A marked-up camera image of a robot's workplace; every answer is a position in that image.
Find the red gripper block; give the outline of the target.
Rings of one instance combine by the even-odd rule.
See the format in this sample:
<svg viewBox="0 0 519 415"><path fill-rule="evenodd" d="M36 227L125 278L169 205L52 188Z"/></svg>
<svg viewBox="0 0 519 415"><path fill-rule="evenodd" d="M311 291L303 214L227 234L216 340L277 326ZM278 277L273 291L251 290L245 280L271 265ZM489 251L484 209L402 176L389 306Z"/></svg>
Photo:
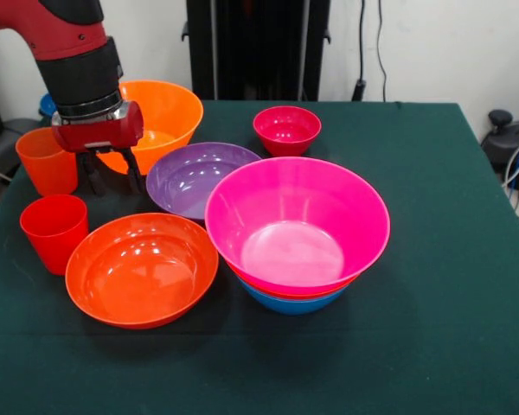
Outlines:
<svg viewBox="0 0 519 415"><path fill-rule="evenodd" d="M144 135L144 118L136 101L123 101L119 108L96 118L68 120L56 112L51 121L52 132L62 149L77 153L92 191L102 195L102 179L96 166L96 155L83 152L95 148L120 149L127 164L127 177L134 194L145 191L136 157L131 151Z"/></svg>

